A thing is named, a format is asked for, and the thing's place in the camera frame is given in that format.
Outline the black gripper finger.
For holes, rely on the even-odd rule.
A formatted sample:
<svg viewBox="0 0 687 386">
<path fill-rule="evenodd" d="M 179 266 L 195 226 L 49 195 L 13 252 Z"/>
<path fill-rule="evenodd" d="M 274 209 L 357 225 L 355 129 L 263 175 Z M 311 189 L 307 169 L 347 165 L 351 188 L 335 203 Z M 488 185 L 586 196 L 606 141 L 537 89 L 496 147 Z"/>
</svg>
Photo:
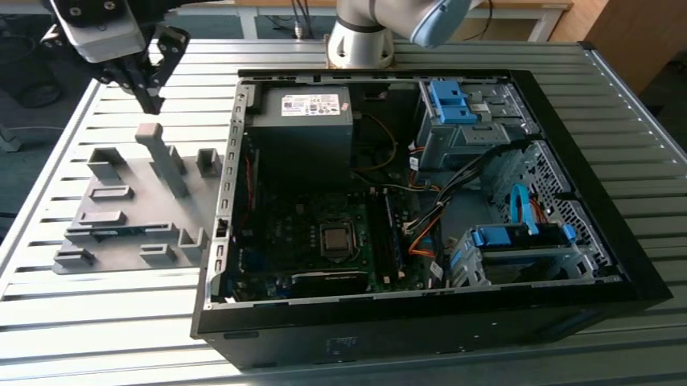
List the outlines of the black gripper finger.
<svg viewBox="0 0 687 386">
<path fill-rule="evenodd" d="M 59 59 L 71 63 L 102 84 L 117 83 L 130 95 L 135 96 L 143 112 L 157 115 L 155 68 L 146 51 L 101 63 L 91 63 L 77 51 L 67 38 L 66 30 L 58 23 L 47 30 L 41 44 Z"/>
<path fill-rule="evenodd" d="M 178 27 L 158 25 L 157 47 L 163 58 L 146 71 L 146 101 L 143 102 L 145 113 L 158 115 L 162 110 L 165 98 L 161 91 L 174 70 L 178 67 L 190 45 L 190 34 Z"/>
</svg>

